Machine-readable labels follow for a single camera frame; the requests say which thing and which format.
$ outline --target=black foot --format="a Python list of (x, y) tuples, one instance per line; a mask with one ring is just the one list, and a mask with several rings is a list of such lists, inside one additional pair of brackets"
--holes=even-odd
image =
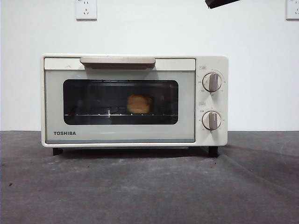
[(54, 155), (59, 155), (61, 153), (63, 153), (63, 149), (62, 148), (53, 148), (53, 156)]
[(218, 156), (218, 146), (209, 146), (208, 153), (209, 153), (209, 157), (217, 157)]

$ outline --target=cream toaster oven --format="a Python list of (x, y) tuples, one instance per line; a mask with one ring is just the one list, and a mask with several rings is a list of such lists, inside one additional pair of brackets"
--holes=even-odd
[(223, 56), (60, 55), (42, 59), (42, 145), (200, 147), (228, 140)]

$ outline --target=toshiba logo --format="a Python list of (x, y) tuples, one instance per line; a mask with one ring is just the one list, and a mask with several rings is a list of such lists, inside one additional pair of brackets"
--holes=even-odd
[(54, 132), (54, 135), (76, 135), (76, 132)]

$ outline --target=bread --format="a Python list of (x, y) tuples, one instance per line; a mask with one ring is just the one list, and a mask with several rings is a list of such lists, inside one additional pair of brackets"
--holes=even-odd
[(127, 110), (131, 113), (148, 113), (152, 106), (152, 99), (141, 94), (132, 94), (128, 97)]

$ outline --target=control knob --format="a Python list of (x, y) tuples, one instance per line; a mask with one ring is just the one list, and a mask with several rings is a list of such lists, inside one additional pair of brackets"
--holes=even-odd
[(215, 111), (209, 111), (202, 117), (202, 124), (210, 131), (216, 130), (221, 124), (221, 117)]
[(218, 73), (210, 72), (202, 80), (202, 85), (209, 92), (215, 92), (221, 87), (221, 77)]

